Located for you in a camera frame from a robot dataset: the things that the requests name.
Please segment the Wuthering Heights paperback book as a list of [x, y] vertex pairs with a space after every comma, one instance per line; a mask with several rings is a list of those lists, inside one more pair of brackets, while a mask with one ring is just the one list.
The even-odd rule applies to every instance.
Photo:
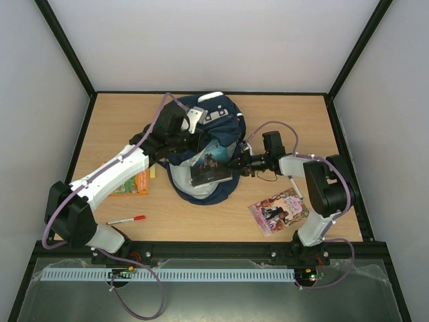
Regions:
[[231, 180], [233, 175], [226, 165], [231, 161], [236, 147], [236, 143], [224, 147], [216, 138], [212, 139], [190, 165], [191, 187], [200, 188]]

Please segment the navy blue student backpack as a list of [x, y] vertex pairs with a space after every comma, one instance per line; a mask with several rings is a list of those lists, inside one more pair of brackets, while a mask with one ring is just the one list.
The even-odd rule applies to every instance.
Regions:
[[195, 153], [184, 150], [182, 153], [171, 152], [161, 165], [166, 169], [168, 178], [176, 193], [193, 205], [216, 205], [228, 199], [239, 184], [239, 175], [234, 174], [229, 181], [210, 184], [200, 188], [192, 188], [190, 185], [190, 165], [198, 158], [198, 154], [212, 140], [217, 139], [224, 146], [236, 143], [233, 154], [236, 158], [241, 153], [240, 142], [246, 134], [245, 118], [238, 106], [220, 91], [208, 94], [188, 95], [178, 98], [179, 102], [188, 108], [200, 107], [206, 110], [202, 123], [196, 126], [196, 130], [202, 131], [208, 137], [203, 139], [201, 151]]

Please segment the pink illustrated paperback book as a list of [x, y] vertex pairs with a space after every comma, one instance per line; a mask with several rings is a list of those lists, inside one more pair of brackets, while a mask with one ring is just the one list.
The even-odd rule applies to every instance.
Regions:
[[265, 237], [303, 221], [310, 212], [293, 188], [259, 201], [248, 210]]

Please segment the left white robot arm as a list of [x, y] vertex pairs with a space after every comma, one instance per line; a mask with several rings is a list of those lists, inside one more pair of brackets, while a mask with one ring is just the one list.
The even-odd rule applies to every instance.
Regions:
[[170, 152], [197, 149], [203, 134], [196, 127], [205, 116], [201, 108], [189, 109], [181, 103], [160, 107], [156, 118], [108, 162], [70, 184], [61, 181], [53, 184], [48, 195], [42, 245], [48, 250], [68, 244], [72, 248], [88, 246], [111, 254], [118, 252], [125, 236], [112, 227], [99, 225], [94, 218], [95, 210], [127, 179]]

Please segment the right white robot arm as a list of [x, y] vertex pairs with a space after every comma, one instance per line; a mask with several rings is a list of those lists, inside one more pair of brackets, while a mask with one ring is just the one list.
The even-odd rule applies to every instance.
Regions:
[[289, 246], [293, 261], [303, 264], [322, 252], [328, 230], [355, 204], [359, 192], [342, 156], [323, 158], [314, 154], [287, 153], [278, 131], [265, 132], [262, 138], [263, 154], [251, 154], [245, 144], [243, 151], [226, 167], [241, 176], [255, 176], [258, 171], [270, 170], [276, 175], [306, 180], [312, 209]]

